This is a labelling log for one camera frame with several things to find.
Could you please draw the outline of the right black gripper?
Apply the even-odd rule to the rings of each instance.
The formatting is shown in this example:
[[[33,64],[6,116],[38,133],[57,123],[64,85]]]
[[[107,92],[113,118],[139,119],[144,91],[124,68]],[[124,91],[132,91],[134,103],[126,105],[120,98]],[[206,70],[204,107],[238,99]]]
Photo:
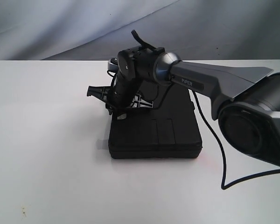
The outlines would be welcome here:
[[[121,72],[112,76],[109,86],[89,86],[86,96],[95,97],[105,103],[109,115],[116,120],[125,120],[129,112],[141,112],[153,109],[153,100],[144,99],[140,87],[143,80],[124,78]]]

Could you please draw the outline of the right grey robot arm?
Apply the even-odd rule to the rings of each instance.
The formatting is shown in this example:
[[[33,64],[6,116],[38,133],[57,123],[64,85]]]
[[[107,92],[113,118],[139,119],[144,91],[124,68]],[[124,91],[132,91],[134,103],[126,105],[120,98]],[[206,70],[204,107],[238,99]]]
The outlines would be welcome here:
[[[88,96],[111,111],[129,111],[140,85],[183,86],[208,97],[211,116],[238,151],[280,167],[280,72],[267,67],[227,67],[182,61],[164,48],[136,46],[109,61],[109,86],[89,86]]]

